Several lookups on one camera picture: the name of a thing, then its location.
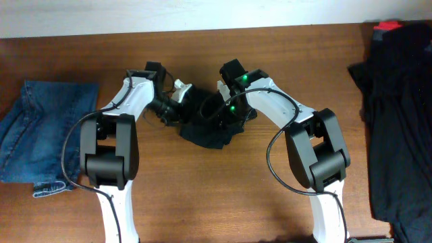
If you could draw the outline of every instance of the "black garment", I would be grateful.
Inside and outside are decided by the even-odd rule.
[[[189,105],[184,110],[192,111],[192,114],[188,123],[182,125],[180,130],[182,138],[208,149],[222,149],[223,145],[231,142],[232,136],[244,132],[243,118],[239,119],[228,108],[225,108],[210,121],[204,119],[199,113],[203,102],[205,102],[202,109],[204,117],[210,116],[223,105],[225,101],[220,93],[211,94],[208,91],[195,88],[190,91],[189,97]]]
[[[431,40],[425,24],[386,32],[366,62],[348,68],[371,133],[372,210],[400,242],[432,242]]]

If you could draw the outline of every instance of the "folded jeans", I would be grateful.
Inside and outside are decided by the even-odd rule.
[[[96,107],[96,84],[25,81],[20,98],[0,122],[0,181],[33,183],[33,197],[71,190],[60,165],[69,129]],[[73,181],[80,173],[80,131],[65,150],[65,168]]]

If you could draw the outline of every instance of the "white plastic casing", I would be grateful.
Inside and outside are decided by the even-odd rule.
[[[183,101],[184,95],[192,88],[191,84],[184,84],[180,79],[175,80],[174,86],[176,88],[175,92],[171,96],[173,101],[181,103]]]
[[[278,88],[271,78],[261,78],[250,84],[246,90],[253,88],[271,88],[285,93]],[[246,94],[249,105],[266,115],[279,128],[284,127],[294,116],[294,106],[285,97],[274,92],[257,91]],[[300,109],[295,122],[303,122],[313,116],[314,109],[304,106],[294,100]],[[336,181],[324,188],[338,195],[342,203],[342,189],[344,181]],[[314,230],[313,236],[318,243],[342,243],[344,242],[344,224],[336,200],[330,195],[310,196],[312,206]]]
[[[112,107],[113,103],[118,104],[128,89],[129,78],[125,78],[120,91],[115,95],[110,104],[106,105],[104,108]],[[104,112],[103,114],[120,115],[126,113],[134,115],[136,121],[140,117],[142,110],[153,100],[154,97],[155,88],[153,87],[153,81],[141,77],[132,77],[132,89],[125,101],[120,104],[117,109]]]
[[[123,190],[117,186],[100,186],[99,190],[112,196],[115,212],[119,219],[121,242],[138,243],[139,237],[134,225],[134,212],[132,210],[132,180],[126,183]],[[117,224],[115,223],[111,205],[106,197],[97,194],[101,203],[103,225],[105,227],[105,243],[118,243]]]
[[[228,88],[228,85],[224,85],[222,81],[217,81],[217,89],[222,95],[223,101],[227,101],[229,98],[231,98],[230,95],[230,89]]]

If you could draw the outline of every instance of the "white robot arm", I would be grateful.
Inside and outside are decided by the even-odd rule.
[[[174,110],[190,85],[178,87],[174,96],[178,101],[168,99],[163,93],[165,68],[160,63],[148,62],[144,71],[132,71],[123,81],[123,86],[114,99],[97,117],[85,120],[81,125],[80,166],[88,176],[90,184],[111,197],[111,203],[104,194],[97,193],[101,203],[105,242],[139,242],[132,210],[132,183],[138,172],[139,152],[135,121],[145,107],[150,107],[164,119],[175,121]],[[116,139],[115,146],[99,145],[97,140],[107,137]]]
[[[273,90],[280,90],[271,78],[261,78],[250,84],[246,90],[254,88],[270,87]],[[250,92],[246,94],[249,105],[264,113],[272,122],[279,128],[283,128],[294,115],[294,106],[289,100],[272,92]],[[300,113],[295,122],[301,124],[313,118],[314,109],[307,107],[298,101],[294,102],[300,108]],[[342,203],[342,189],[344,180],[335,180],[326,185],[324,191],[337,194]],[[312,188],[307,189],[308,192],[316,192]],[[312,206],[314,229],[313,236],[318,243],[344,242],[345,231],[344,222],[340,208],[335,199],[330,195],[310,196]]]
[[[219,85],[219,89],[225,89],[220,90],[221,93],[226,94],[226,89],[229,89],[232,96],[246,92],[245,99],[239,97],[231,101],[236,101],[235,106],[244,111],[250,108],[259,110],[279,128],[285,129],[290,167],[307,192],[333,194],[310,196],[314,239],[318,243],[345,242],[342,212],[334,196],[337,195],[342,207],[345,168],[350,164],[350,156],[334,113],[329,109],[318,112],[299,103],[278,88],[265,72],[246,72],[237,59],[226,63],[219,72],[227,84],[225,87]],[[266,92],[265,89],[268,88],[285,94],[291,101],[276,92]],[[294,118],[294,104],[298,107],[297,117],[285,128]],[[324,141],[312,147],[309,140],[322,136]]]

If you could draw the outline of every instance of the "wooden table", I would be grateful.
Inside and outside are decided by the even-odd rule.
[[[122,85],[126,69],[160,61],[185,83],[216,90],[219,68],[238,58],[261,68],[301,103],[333,110],[352,158],[344,188],[351,236],[387,236],[371,217],[362,96],[347,66],[363,60],[370,25],[295,26],[242,30],[108,34],[0,40],[0,114],[25,79],[100,84],[97,107]],[[369,30],[363,34],[362,29]],[[134,220],[142,242],[257,242],[312,234],[309,199],[287,191],[269,173],[267,144],[277,131],[262,113],[222,150],[187,142],[175,128],[138,120],[140,169]],[[292,176],[284,139],[273,147],[278,174]],[[0,184],[2,242],[103,242],[96,195],[74,190],[32,198],[30,184]]]

